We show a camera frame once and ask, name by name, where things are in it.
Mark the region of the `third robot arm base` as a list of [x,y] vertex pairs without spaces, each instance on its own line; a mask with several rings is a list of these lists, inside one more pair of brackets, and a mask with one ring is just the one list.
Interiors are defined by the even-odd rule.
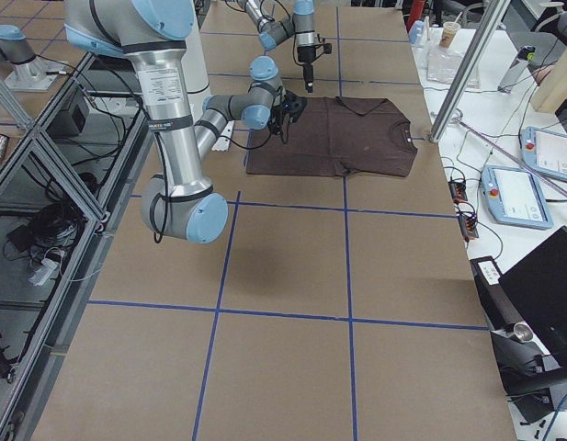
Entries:
[[13,91],[45,92],[58,76],[67,75],[61,62],[41,59],[14,25],[0,25],[0,64],[12,68],[5,83]]

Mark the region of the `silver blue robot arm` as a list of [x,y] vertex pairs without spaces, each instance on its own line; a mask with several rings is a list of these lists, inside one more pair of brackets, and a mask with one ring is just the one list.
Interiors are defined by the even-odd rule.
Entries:
[[142,197],[145,224],[158,239],[216,240],[226,225],[228,204],[203,173],[202,161],[229,122],[266,127],[272,107],[285,96],[276,63],[268,56],[255,58],[248,92],[210,96],[200,119],[194,119],[183,63],[186,39],[196,26],[191,2],[68,1],[64,25],[74,46],[127,59],[137,75],[163,167]]
[[236,1],[236,4],[255,24],[265,51],[272,51],[286,40],[294,39],[305,90],[312,93],[314,81],[312,65],[318,58],[317,48],[321,47],[315,31],[314,2],[296,1],[293,5],[293,13],[279,21],[263,11],[261,1]]

